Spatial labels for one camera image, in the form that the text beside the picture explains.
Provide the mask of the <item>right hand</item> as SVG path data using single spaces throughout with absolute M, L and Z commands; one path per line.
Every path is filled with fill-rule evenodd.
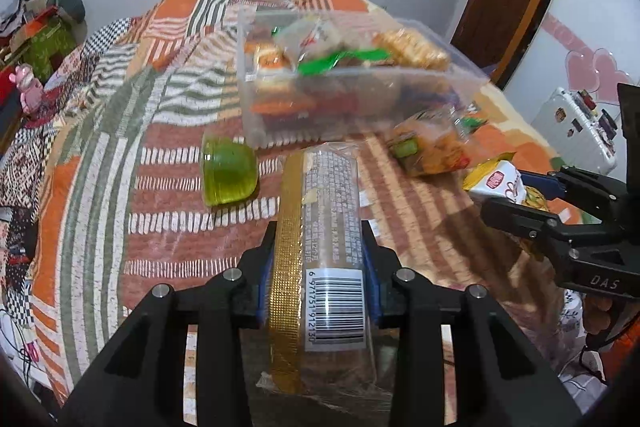
M 608 335 L 612 332 L 613 299 L 605 296 L 585 295 L 582 298 L 582 323 L 590 335 Z

